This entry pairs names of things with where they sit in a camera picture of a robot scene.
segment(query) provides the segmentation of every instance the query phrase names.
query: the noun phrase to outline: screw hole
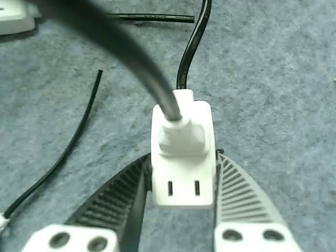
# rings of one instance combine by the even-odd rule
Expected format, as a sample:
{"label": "screw hole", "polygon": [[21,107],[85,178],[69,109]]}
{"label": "screw hole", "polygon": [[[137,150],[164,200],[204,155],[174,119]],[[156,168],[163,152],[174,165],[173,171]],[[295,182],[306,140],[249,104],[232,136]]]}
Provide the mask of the screw hole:
{"label": "screw hole", "polygon": [[269,230],[266,230],[264,232],[264,239],[266,239],[266,240],[281,241],[281,240],[284,240],[285,238],[284,238],[284,236],[281,233],[279,233],[279,232],[277,232],[275,230],[270,230],[269,229]]}
{"label": "screw hole", "polygon": [[88,249],[90,252],[100,252],[106,248],[107,240],[103,237],[97,237],[90,241]]}
{"label": "screw hole", "polygon": [[67,233],[59,233],[50,240],[50,246],[52,248],[61,248],[63,247],[66,243],[68,243],[70,239],[70,235]]}
{"label": "screw hole", "polygon": [[242,240],[243,236],[233,229],[228,229],[223,233],[223,238],[226,240],[238,241]]}

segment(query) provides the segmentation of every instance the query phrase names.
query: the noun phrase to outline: white object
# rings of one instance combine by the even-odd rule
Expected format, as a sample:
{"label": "white object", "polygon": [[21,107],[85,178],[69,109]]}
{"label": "white object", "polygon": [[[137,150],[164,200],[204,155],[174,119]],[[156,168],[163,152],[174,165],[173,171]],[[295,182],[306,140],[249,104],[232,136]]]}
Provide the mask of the white object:
{"label": "white object", "polygon": [[6,219],[3,213],[0,213],[0,234],[5,230],[9,223],[9,219]]}
{"label": "white object", "polygon": [[35,21],[23,0],[0,0],[0,35],[22,33],[35,28]]}
{"label": "white object", "polygon": [[182,120],[167,121],[153,109],[153,203],[164,208],[212,208],[216,179],[215,135],[210,105],[192,90],[174,90]]}
{"label": "white object", "polygon": [[104,228],[50,225],[35,232],[22,252],[120,252],[117,235]]}
{"label": "white object", "polygon": [[279,223],[221,223],[215,229],[214,247],[215,252],[302,252]]}

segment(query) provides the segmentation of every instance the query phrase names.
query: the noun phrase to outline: wire tip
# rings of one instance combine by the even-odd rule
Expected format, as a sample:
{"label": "wire tip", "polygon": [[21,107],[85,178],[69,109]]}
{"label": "wire tip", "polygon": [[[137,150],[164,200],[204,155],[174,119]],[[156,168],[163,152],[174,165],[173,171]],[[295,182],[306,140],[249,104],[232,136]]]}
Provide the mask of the wire tip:
{"label": "wire tip", "polygon": [[7,219],[3,213],[0,214],[0,235],[6,229],[9,223],[9,219]]}

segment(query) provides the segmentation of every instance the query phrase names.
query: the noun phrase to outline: gray carpet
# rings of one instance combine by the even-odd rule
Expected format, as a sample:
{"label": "gray carpet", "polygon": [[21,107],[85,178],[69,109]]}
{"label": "gray carpet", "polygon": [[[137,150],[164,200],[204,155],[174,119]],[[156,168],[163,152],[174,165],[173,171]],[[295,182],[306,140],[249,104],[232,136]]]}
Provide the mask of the gray carpet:
{"label": "gray carpet", "polygon": [[[198,16],[201,1],[101,1],[114,12]],[[208,101],[218,148],[267,192],[304,251],[336,248],[336,1],[213,1],[188,87]],[[175,86],[192,24],[125,24]],[[20,210],[6,252],[63,223],[150,151],[152,98],[116,59],[60,25],[0,37],[0,210],[37,181],[72,137],[98,69],[86,131],[59,175]],[[150,195],[140,251],[211,252],[211,211],[161,211]]]}

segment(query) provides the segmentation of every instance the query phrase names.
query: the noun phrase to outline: black cable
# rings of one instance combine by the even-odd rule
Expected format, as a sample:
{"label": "black cable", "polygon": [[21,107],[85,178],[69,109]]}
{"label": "black cable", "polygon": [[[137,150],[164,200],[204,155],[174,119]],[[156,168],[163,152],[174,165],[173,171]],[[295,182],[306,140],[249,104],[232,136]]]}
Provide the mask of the black cable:
{"label": "black cable", "polygon": [[177,23],[190,23],[195,22],[194,16],[185,15],[165,15],[165,14],[114,14],[106,13],[108,17],[113,20],[119,21],[157,21],[157,22],[177,22]]}
{"label": "black cable", "polygon": [[211,12],[212,0],[203,0],[201,13],[196,23],[195,29],[189,39],[188,45],[185,48],[180,67],[177,72],[176,89],[187,88],[187,76],[191,62],[196,53],[197,47],[200,44],[208,23]]}
{"label": "black cable", "polygon": [[85,113],[82,117],[82,120],[80,121],[78,128],[72,137],[71,141],[69,142],[66,149],[63,151],[62,155],[59,157],[59,159],[56,161],[56,163],[52,166],[52,168],[37,181],[31,188],[29,188],[25,193],[23,193],[4,213],[4,217],[6,219],[9,219],[11,214],[29,197],[33,192],[35,192],[40,186],[42,186],[47,180],[49,180],[57,171],[59,171],[64,163],[66,162],[69,154],[72,152],[72,150],[75,147],[75,144],[79,137],[81,136],[83,129],[85,127],[85,124],[88,120],[93,101],[95,100],[96,93],[98,90],[98,86],[100,83],[101,75],[103,71],[99,70],[97,73],[96,81],[94,83],[94,87],[92,89],[91,97],[89,100],[89,103],[87,105],[87,108],[85,110]]}
{"label": "black cable", "polygon": [[64,22],[121,60],[160,105],[169,121],[181,119],[168,81],[147,53],[88,0],[30,0],[41,12]]}

